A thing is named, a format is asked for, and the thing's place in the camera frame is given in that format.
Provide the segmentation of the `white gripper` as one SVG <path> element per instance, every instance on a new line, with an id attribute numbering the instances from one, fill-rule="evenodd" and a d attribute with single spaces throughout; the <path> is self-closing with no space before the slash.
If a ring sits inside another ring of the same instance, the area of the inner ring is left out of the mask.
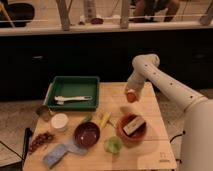
<path id="1" fill-rule="evenodd" d="M 124 90 L 125 94 L 132 93 L 137 99 L 139 99 L 145 81 L 146 78 L 143 75 L 134 71 L 127 79 L 127 83 Z"/>

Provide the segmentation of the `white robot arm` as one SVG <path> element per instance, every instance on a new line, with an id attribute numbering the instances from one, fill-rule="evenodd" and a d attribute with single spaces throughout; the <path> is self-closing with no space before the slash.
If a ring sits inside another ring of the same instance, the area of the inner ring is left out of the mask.
<path id="1" fill-rule="evenodd" d="M 133 72 L 125 87 L 127 101 L 140 99 L 146 80 L 154 84 L 185 114 L 179 171 L 213 171 L 213 99 L 162 72 L 159 64 L 156 54 L 133 58 Z"/>

